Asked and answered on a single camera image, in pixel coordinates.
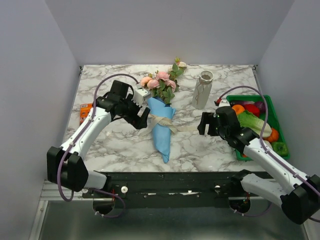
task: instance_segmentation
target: white wall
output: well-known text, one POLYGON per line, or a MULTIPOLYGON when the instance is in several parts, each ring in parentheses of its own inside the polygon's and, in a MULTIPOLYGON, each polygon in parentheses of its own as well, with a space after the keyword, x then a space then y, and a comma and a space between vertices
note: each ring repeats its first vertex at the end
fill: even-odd
POLYGON ((257 64, 293 0, 46 0, 81 64, 257 64))
POLYGON ((28 239, 46 152, 61 143, 79 67, 43 0, 0 7, 0 238, 28 239))
POLYGON ((320 176, 319 10, 319 0, 296 0, 258 65, 259 83, 272 97, 290 161, 311 176, 320 176))

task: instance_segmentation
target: flower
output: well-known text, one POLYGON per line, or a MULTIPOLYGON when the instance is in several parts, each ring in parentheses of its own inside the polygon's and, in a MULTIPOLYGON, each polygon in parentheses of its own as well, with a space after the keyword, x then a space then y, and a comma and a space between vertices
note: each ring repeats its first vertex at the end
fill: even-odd
POLYGON ((176 85, 176 83, 174 81, 169 80, 169 81, 165 81, 164 83, 167 86, 171 86, 172 87, 172 92, 173 93, 175 92, 177 85, 176 85))
POLYGON ((162 79, 163 81, 169 81, 169 77, 170 77, 170 75, 167 72, 160 71, 156 74, 155 79, 157 79, 157 80, 162 79))
POLYGON ((144 78, 141 79, 140 84, 142 87, 145 87, 145 85, 152 80, 151 77, 145 76, 144 78))
POLYGON ((181 62, 179 62, 178 67, 180 67, 180 68, 186 68, 186 67, 187 67, 187 64, 186 64, 185 62, 181 61, 181 62))
POLYGON ((159 81, 158 80, 151 80, 147 83, 147 86, 149 89, 154 89, 159 86, 159 81))

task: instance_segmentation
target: flower bouquet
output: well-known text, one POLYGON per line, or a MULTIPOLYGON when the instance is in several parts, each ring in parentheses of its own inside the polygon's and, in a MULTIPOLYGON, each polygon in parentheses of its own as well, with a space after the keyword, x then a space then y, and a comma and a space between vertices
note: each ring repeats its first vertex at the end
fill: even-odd
POLYGON ((153 118, 153 124, 151 124, 153 143, 165 163, 170 158, 172 128, 169 126, 176 113, 176 109, 170 106, 171 100, 175 97, 174 93, 179 90, 177 78, 184 73, 186 68, 187 64, 176 58, 168 72, 157 71, 155 75, 150 73, 140 82, 141 86, 149 89, 153 95, 147 101, 150 108, 149 115, 153 118))

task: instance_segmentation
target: green plastic crate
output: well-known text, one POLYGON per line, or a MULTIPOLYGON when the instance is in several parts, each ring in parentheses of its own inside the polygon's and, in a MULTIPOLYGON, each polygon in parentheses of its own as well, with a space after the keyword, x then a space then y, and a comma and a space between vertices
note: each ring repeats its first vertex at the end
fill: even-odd
MULTIPOLYGON (((271 101, 271 97, 268 95, 263 95, 263 96, 264 96, 266 103, 268 105, 268 121, 267 121, 267 123, 270 125, 270 127, 276 129, 279 132, 279 140, 277 142, 286 143, 284 134, 282 133, 280 125, 279 125, 279 121, 278 121, 278 118, 276 115, 274 105, 272 104, 272 101, 271 101)), ((229 95, 226 97, 226 99, 228 100, 228 102, 231 102, 234 100, 253 101, 253 102, 262 101, 262 97, 259 95, 229 95)), ((259 116, 259 118, 262 120, 265 120, 265 117, 266 117, 265 113, 262 113, 259 116)), ((238 159, 239 161, 245 161, 245 162, 252 161, 252 159, 249 157, 243 157, 238 150, 235 151, 235 154, 236 154, 236 159, 238 159)), ((282 158, 285 160, 288 160, 290 158, 290 153, 288 153, 287 156, 283 156, 282 158)))

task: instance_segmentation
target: marble table top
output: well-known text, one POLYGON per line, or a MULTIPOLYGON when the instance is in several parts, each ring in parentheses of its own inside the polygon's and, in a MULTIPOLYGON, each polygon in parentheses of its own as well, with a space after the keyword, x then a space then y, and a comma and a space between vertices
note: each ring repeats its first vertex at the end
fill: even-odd
MULTIPOLYGON (((98 83, 107 76, 126 73, 138 81, 155 71, 167 71, 170 65, 85 65, 83 67, 65 138, 79 127, 80 105, 93 102, 98 83)), ((128 77, 120 81, 135 85, 128 77)), ((108 92, 112 80, 100 87, 100 95, 108 92)), ((177 126, 197 126, 202 112, 213 112, 214 101, 226 90, 249 85, 257 87, 253 71, 248 65, 188 65, 178 79, 180 89, 175 92, 172 107, 176 114, 172 123, 177 126), (191 106, 197 77, 203 70, 212 71, 214 80, 204 109, 191 106)), ((236 89, 232 95, 254 94, 249 89, 236 89)), ((197 131, 171 134, 170 160, 164 163, 153 145, 152 135, 138 136, 140 131, 120 119, 110 123, 97 137, 84 160, 88 170, 105 172, 223 172, 263 171, 253 161, 237 161, 235 150, 219 137, 199 135, 197 131)))

